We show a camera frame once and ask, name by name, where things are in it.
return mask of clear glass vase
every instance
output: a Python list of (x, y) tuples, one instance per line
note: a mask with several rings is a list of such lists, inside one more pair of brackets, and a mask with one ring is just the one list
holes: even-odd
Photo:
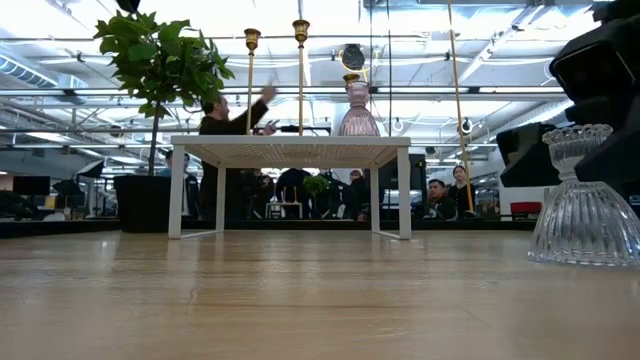
[(640, 265), (640, 221), (604, 182), (580, 182), (575, 166), (612, 132), (607, 125), (571, 126), (543, 135), (562, 183), (542, 210), (529, 258), (572, 264)]
[(358, 79), (355, 74), (345, 76), (351, 109), (342, 119), (338, 136), (380, 136), (376, 120), (366, 108), (369, 84)]

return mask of white table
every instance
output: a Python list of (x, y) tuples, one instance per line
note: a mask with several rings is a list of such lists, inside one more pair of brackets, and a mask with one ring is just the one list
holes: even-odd
[[(407, 137), (339, 136), (173, 136), (169, 237), (184, 239), (224, 231), (225, 182), (228, 168), (369, 168), (371, 230), (396, 239), (411, 239), (409, 147)], [(218, 168), (216, 229), (182, 234), (184, 153)], [(398, 157), (399, 235), (380, 231), (378, 169)]]

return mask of pole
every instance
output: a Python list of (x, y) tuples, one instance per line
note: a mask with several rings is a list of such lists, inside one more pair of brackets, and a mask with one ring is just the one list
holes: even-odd
[(298, 57), (299, 57), (299, 72), (298, 72), (298, 136), (302, 136), (303, 131), (303, 93), (302, 86), (304, 83), (304, 42), (308, 37), (309, 22), (305, 20), (296, 20), (293, 22), (293, 28), (295, 29), (295, 37), (298, 40)]
[(473, 197), (471, 196), (471, 169), (469, 169), (469, 161), (467, 159), (467, 149), (464, 146), (464, 135), (462, 134), (462, 108), (460, 107), (460, 84), (458, 81), (458, 64), (456, 56), (455, 30), (453, 29), (453, 9), (451, 0), (448, 0), (447, 7), (449, 9), (449, 37), (451, 38), (451, 54), (453, 55), (453, 81), (456, 90), (456, 107), (458, 110), (458, 135), (460, 135), (460, 149), (462, 150), (462, 161), (464, 162), (465, 173), (467, 174), (467, 198), (469, 200), (469, 209), (474, 211)]
[(251, 88), (253, 86), (253, 57), (255, 56), (254, 50), (258, 48), (258, 38), (260, 38), (260, 31), (256, 29), (246, 29), (244, 31), (246, 36), (246, 45), (249, 49), (249, 92), (247, 94), (247, 129), (246, 134), (251, 135)]

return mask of black planter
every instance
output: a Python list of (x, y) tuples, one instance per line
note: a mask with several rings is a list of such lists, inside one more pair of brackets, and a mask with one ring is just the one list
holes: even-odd
[(113, 179), (122, 231), (161, 233), (169, 229), (171, 178), (118, 176)]

